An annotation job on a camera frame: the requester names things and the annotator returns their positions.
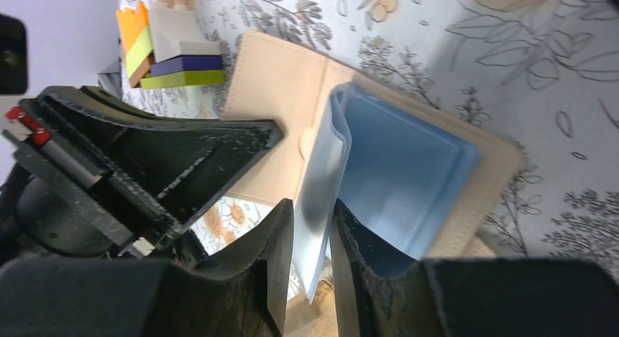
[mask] black plastic bracket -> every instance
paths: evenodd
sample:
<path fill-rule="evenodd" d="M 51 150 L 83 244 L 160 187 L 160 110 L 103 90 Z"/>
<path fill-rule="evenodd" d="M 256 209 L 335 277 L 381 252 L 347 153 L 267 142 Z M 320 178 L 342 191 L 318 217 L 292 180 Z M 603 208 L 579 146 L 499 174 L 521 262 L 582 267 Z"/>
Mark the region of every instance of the black plastic bracket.
<path fill-rule="evenodd" d="M 0 274 L 0 335 L 281 336 L 292 241 L 282 200 L 194 271 L 156 259 L 16 260 Z"/>
<path fill-rule="evenodd" d="M 340 201 L 331 229 L 340 336 L 619 336 L 619 290 L 575 259 L 413 260 Z"/>
<path fill-rule="evenodd" d="M 282 138 L 272 120 L 156 117 L 95 87 L 49 87 L 19 105 L 3 131 L 17 162 L 137 257 L 179 239 Z M 62 247 L 53 233 L 37 241 Z"/>

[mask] green block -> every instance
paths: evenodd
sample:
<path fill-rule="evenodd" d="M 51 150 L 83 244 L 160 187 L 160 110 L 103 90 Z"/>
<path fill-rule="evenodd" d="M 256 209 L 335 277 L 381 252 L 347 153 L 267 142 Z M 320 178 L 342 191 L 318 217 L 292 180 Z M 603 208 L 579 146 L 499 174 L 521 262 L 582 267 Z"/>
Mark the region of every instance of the green block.
<path fill-rule="evenodd" d="M 153 52 L 153 43 L 150 41 L 150 26 L 144 27 L 142 33 L 125 56 L 127 77 L 137 70 L 142 61 Z"/>
<path fill-rule="evenodd" d="M 143 78 L 139 81 L 142 89 L 182 87 L 184 85 L 205 85 L 223 83 L 223 70 L 210 71 L 181 71 L 164 76 Z"/>

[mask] red component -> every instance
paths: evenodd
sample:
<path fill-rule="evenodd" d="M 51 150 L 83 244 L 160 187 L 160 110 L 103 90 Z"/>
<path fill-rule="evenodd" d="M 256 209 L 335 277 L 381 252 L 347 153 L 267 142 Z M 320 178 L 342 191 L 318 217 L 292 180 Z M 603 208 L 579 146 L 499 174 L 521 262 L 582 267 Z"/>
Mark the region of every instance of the red component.
<path fill-rule="evenodd" d="M 45 145 L 47 141 L 52 138 L 52 134 L 46 131 L 42 125 L 38 124 L 32 117 L 28 116 L 21 107 L 15 106 L 4 115 L 9 121 L 19 120 L 25 127 L 27 127 L 32 135 L 30 137 L 35 144 L 39 146 Z"/>

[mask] beige leather wallet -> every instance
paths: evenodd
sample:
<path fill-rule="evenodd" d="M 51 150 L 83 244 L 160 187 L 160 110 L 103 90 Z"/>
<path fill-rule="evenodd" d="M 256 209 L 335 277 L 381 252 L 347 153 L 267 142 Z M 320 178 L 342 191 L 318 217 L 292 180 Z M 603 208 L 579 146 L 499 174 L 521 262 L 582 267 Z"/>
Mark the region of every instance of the beige leather wallet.
<path fill-rule="evenodd" d="M 357 82 L 368 94 L 478 148 L 479 163 L 427 256 L 479 252 L 476 249 L 485 247 L 479 240 L 468 252 L 467 246 L 519 166 L 520 153 L 514 144 L 374 82 L 326 56 L 257 31 L 248 31 L 242 40 L 222 119 L 273 119 L 285 138 L 227 196 L 270 206 L 282 198 L 297 202 L 328 95 L 336 85 L 346 82 Z M 305 236 L 298 228 L 296 220 L 295 242 Z M 293 263 L 310 297 L 326 237 L 324 230 L 323 246 L 313 250 L 312 255 L 293 254 Z M 491 255 L 491 251 L 482 248 L 484 254 Z"/>

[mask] wallet flap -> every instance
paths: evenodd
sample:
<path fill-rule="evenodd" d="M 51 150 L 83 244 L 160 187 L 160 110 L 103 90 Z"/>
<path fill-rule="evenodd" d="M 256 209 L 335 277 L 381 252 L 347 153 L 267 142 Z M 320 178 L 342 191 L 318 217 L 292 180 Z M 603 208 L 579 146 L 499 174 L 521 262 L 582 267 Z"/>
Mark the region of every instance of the wallet flap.
<path fill-rule="evenodd" d="M 284 139 L 226 194 L 274 206 L 296 202 L 324 112 L 318 109 L 327 59 L 290 42 L 248 31 L 242 40 L 223 120 L 273 119 Z"/>

